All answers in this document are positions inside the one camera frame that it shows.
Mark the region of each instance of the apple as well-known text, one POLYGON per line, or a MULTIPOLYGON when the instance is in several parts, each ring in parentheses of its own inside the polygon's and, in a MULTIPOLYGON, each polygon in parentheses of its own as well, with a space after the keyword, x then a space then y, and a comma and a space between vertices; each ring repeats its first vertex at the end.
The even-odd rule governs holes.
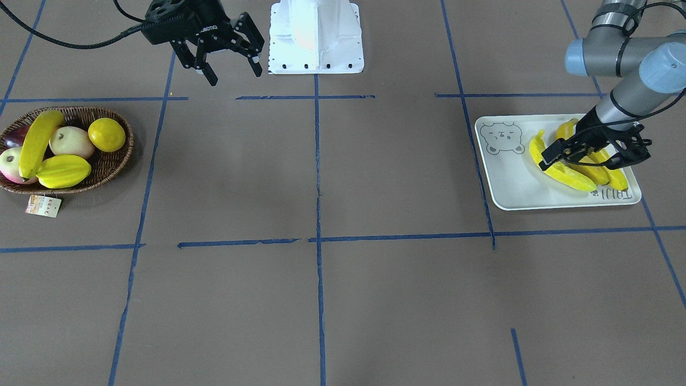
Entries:
POLYGON ((95 146, 88 138, 88 132, 74 126, 60 127, 50 138, 50 150, 55 155, 72 154, 88 159, 95 146))
POLYGON ((24 181, 19 175, 19 155, 21 154, 21 146, 16 148, 9 148, 0 155, 0 172, 6 179, 13 183, 20 183, 28 185, 38 181, 38 177, 32 177, 28 181, 24 181))
POLYGON ((15 128, 14 130, 5 134, 5 145, 7 145, 8 148, 23 146, 26 133, 29 132, 29 127, 31 127, 31 125, 27 124, 20 128, 15 128))

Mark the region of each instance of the gray robot arm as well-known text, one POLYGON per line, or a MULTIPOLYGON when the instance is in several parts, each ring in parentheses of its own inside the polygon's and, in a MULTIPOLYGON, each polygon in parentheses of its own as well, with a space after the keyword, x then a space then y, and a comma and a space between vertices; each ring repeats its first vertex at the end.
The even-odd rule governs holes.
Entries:
POLYGON ((653 112, 686 88, 686 30, 665 38, 630 37, 642 10, 652 6, 646 6, 646 0, 604 0, 588 36, 569 45, 565 57, 569 73, 624 78, 577 123, 574 136, 543 152, 543 170, 561 159, 578 163, 608 144, 617 149, 605 165, 610 169, 650 157, 646 148, 650 140, 641 138, 643 126, 638 121, 664 111, 653 112))

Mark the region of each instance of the brown basket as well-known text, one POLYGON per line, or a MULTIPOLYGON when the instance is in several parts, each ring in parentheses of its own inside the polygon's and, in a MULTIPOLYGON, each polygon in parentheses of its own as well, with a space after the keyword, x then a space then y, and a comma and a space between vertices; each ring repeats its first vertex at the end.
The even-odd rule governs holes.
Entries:
POLYGON ((7 135, 7 133, 24 125, 31 124, 36 117, 38 117, 38 114, 50 109, 61 111, 62 114, 64 114, 64 120, 67 122, 67 126, 76 126, 78 128, 83 128, 84 130, 87 130, 91 123, 93 123, 93 121, 96 119, 105 117, 112 118, 113 120, 119 122, 121 127, 124 128, 126 142, 121 149, 115 152, 102 152, 98 149, 95 149, 93 155, 88 158, 88 162, 91 165, 91 174, 86 177, 85 180, 79 182, 77 185, 74 185, 71 188, 48 189, 41 186, 39 183, 21 185, 9 181, 0 173, 0 185, 2 185, 3 189, 20 194, 45 195, 80 193, 97 188, 98 186, 117 176, 117 174, 126 165, 131 157, 131 153, 133 152, 133 132, 131 131, 131 126, 129 123, 121 115, 115 113, 114 111, 100 107, 45 107, 43 109, 33 110, 30 113, 26 113, 23 117, 14 121, 14 123, 12 123, 2 132, 2 134, 0 134, 0 153, 7 150, 7 146, 4 142, 4 137, 7 135))

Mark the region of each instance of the basket of fruit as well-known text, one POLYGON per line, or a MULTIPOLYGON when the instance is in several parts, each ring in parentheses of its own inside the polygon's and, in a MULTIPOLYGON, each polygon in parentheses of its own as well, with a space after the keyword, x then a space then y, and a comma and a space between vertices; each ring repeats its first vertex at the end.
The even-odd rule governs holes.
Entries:
POLYGON ((0 185, 20 194, 85 192, 115 178, 133 146, 131 126, 114 111, 37 109, 0 134, 0 185))

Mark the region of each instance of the white tray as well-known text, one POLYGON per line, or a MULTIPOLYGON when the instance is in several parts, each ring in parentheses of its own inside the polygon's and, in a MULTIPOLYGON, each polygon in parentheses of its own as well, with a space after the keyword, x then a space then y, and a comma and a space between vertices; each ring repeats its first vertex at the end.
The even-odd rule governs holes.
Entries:
MULTIPOLYGON (((531 138, 543 129, 543 140, 550 145, 560 124, 583 116, 505 115, 481 117, 474 123, 490 196, 496 206, 503 210, 552 209, 632 205, 641 200, 641 189, 631 168, 622 169, 629 182, 627 192, 609 185, 599 186, 593 192, 580 192, 553 180, 534 165, 529 155, 531 138)), ((607 150, 615 153, 612 146, 607 150)))

